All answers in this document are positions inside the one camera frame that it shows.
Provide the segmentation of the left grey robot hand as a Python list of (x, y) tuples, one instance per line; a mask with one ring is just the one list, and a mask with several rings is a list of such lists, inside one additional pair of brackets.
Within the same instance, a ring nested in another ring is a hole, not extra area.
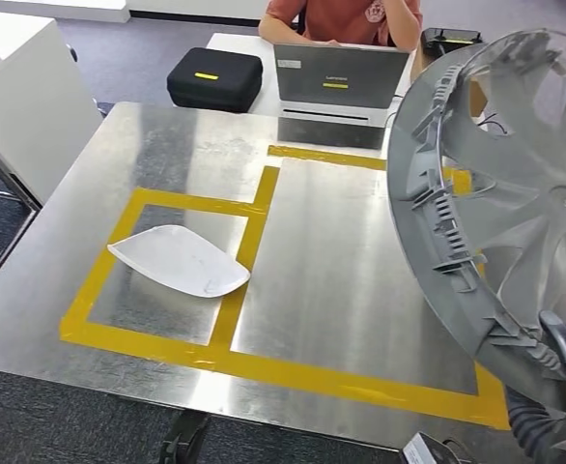
[(179, 412), (163, 438), (159, 463), (196, 463), (210, 419), (211, 415), (205, 412), (194, 410)]

